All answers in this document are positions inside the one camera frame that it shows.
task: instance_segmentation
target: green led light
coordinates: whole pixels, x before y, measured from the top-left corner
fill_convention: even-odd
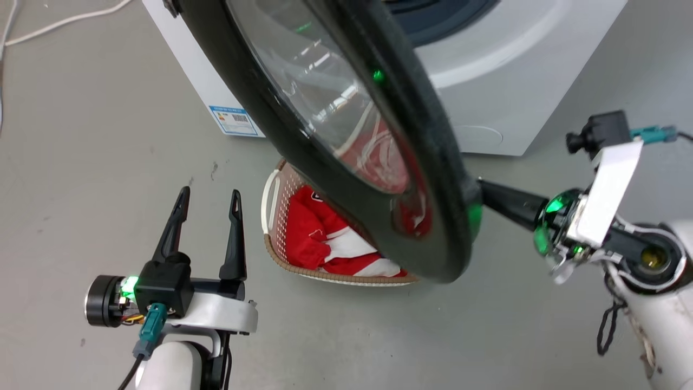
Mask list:
[[[121,287],[121,294],[129,299],[134,299],[134,287],[137,285],[139,276],[128,276]]]
[[[539,226],[534,231],[534,248],[540,255],[546,256],[551,251],[551,241],[546,226]]]
[[[483,210],[483,207],[479,204],[472,205],[470,206],[469,210],[467,210],[467,219],[469,220],[469,230],[472,240],[476,239],[477,235],[479,234]]]
[[[385,74],[383,73],[383,71],[381,71],[381,70],[378,69],[378,70],[376,70],[375,72],[373,72],[373,80],[374,80],[376,83],[381,83],[381,82],[383,82],[383,81],[385,80]]]
[[[302,31],[306,30],[307,28],[310,27],[311,24],[313,24],[313,23],[312,23],[312,22],[308,22],[308,23],[304,24],[303,26],[300,26],[299,28],[296,29],[296,32],[297,32],[297,33],[300,33],[300,32],[302,32]]]
[[[557,212],[564,207],[565,203],[563,203],[563,197],[558,196],[549,202],[549,205],[546,206],[546,212]]]

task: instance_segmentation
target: teal connector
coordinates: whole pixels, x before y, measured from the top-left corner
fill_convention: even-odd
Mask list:
[[[168,310],[166,305],[162,303],[153,303],[147,315],[144,318],[144,324],[139,330],[139,340],[135,344],[132,354],[135,357],[144,356],[144,360],[149,360],[154,352],[154,348],[159,343],[161,331],[164,329],[164,324],[168,318]]]
[[[631,139],[640,138],[647,144],[655,142],[674,142],[676,141],[676,128],[674,126],[650,126],[635,128],[631,130]]]

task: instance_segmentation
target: energy label sticker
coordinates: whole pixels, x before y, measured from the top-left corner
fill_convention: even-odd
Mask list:
[[[219,122],[224,134],[258,135],[250,116],[244,109],[216,105],[210,105],[209,109]]]

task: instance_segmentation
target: wire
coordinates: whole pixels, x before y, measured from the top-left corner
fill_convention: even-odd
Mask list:
[[[3,57],[5,55],[5,41],[7,40],[7,37],[10,36],[10,31],[12,30],[12,25],[15,24],[15,20],[17,20],[17,15],[19,14],[19,0],[13,0],[12,2],[12,10],[10,11],[10,17],[7,19],[7,24],[5,24],[5,28],[3,29],[2,36],[0,37],[0,133],[2,133],[2,123],[3,123],[3,99],[2,99],[2,79],[3,79],[3,68],[4,68],[4,63],[3,63]]]
[[[117,6],[114,6],[114,7],[105,9],[105,10],[96,11],[96,12],[88,12],[85,14],[75,15],[73,17],[63,19],[59,22],[56,22],[56,23],[53,23],[49,26],[41,28],[40,30],[36,30],[33,33],[29,33],[23,37],[19,37],[19,38],[13,39],[11,41],[4,42],[4,46],[12,46],[14,44],[18,44],[18,43],[22,43],[22,42],[31,40],[31,39],[36,38],[38,36],[41,36],[45,33],[51,32],[51,31],[53,31],[59,27],[63,27],[66,24],[76,22],[78,20],[88,19],[90,17],[95,17],[95,16],[103,16],[103,15],[112,14],[113,12],[116,12],[116,11],[120,10],[122,7],[125,7],[126,5],[128,5],[131,1],[132,0],[122,0]]]
[[[19,0],[13,0],[12,10],[10,11],[10,17],[7,19],[7,24],[3,29],[2,38],[0,38],[0,43],[2,43],[2,47],[0,47],[0,60],[2,60],[7,38],[10,36],[12,26],[15,24],[15,20],[17,20],[17,15],[19,14],[19,6]]]
[[[224,390],[229,390],[229,381],[231,380],[231,363],[233,362],[233,358],[231,357],[231,348],[229,348],[229,339],[227,338],[226,341],[226,357],[228,359],[228,362],[226,364],[226,378],[224,379]]]
[[[616,332],[616,318],[618,311],[625,309],[626,307],[628,307],[627,303],[618,303],[614,298],[611,307],[604,311],[604,315],[602,315],[602,323],[599,324],[599,333],[597,333],[597,353],[599,356],[604,356],[608,351],[608,348],[611,346],[611,343],[613,342],[613,334]],[[609,314],[611,314],[611,326],[609,327],[608,334],[606,335],[606,342],[602,345],[604,328],[606,327]]]
[[[142,363],[142,359],[144,359],[144,355],[137,355],[137,358],[134,360],[134,364],[132,365],[130,372],[125,376],[123,383],[121,383],[121,385],[118,386],[118,390],[125,390],[125,388],[128,387],[128,384],[132,380],[132,377],[134,377],[134,374],[137,372],[139,364]]]
[[[678,132],[676,135],[678,137],[684,137],[685,139],[688,139],[689,141],[693,142],[693,135],[690,135],[687,133],[682,133],[682,132]]]

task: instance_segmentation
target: concrete floor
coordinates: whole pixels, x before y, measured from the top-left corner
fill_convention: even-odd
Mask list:
[[[14,35],[112,3],[26,1]],[[626,108],[633,127],[692,129],[692,12],[690,2],[631,0],[526,155],[468,156],[468,169],[551,195],[588,184],[587,158],[568,155],[563,135],[593,113]],[[554,286],[530,235],[492,212],[469,270],[451,285],[364,289],[277,267],[258,215],[277,152],[264,139],[221,134],[139,2],[6,53],[0,388],[120,383],[137,331],[89,327],[85,290],[100,273],[139,272],[188,182],[181,249],[200,277],[216,276],[229,197],[243,194],[247,297],[260,323],[232,340],[233,389],[648,388],[624,321],[597,356],[610,304],[598,270]],[[682,195],[693,189],[692,151],[648,147],[626,217],[693,217]]]

